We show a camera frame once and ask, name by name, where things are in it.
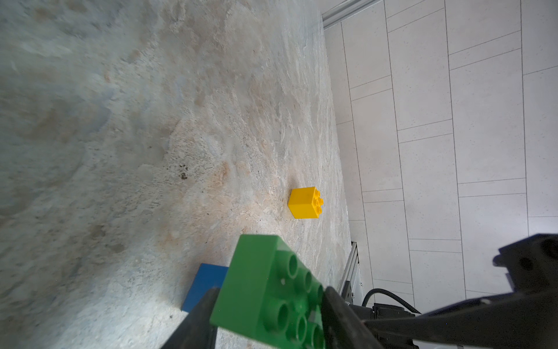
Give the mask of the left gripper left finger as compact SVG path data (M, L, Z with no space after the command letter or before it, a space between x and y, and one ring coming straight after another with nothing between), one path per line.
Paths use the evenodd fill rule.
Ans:
M212 288L207 291L161 348L214 349L217 340L217 327L211 325L210 318L219 291L220 288Z

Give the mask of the yellow square lego brick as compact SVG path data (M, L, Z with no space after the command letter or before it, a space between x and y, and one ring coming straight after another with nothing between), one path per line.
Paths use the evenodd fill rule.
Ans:
M324 200L316 187L295 188L291 191L288 207L296 219L318 219Z

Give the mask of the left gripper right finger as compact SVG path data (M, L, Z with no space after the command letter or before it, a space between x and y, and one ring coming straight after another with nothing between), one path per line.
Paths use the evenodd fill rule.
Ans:
M331 286L323 293L321 318L326 348L383 348Z

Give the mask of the blue square lego brick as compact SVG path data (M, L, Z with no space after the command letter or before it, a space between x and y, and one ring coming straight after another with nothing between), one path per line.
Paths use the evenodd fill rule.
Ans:
M229 267L216 266L202 263L193 279L193 283L187 292L181 311L190 313L201 301L202 297L212 288L221 288Z

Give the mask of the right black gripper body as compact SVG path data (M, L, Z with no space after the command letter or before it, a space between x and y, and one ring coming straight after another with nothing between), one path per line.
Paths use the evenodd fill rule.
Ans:
M408 305L376 303L351 309L382 345L414 340L480 348L557 347L557 235L536 234L501 247L512 292L472 298L419 314Z

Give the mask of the long green lego brick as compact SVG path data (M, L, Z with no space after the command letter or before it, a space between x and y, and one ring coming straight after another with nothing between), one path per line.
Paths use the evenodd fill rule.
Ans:
M323 292L282 238L243 234L210 322L277 348L325 348Z

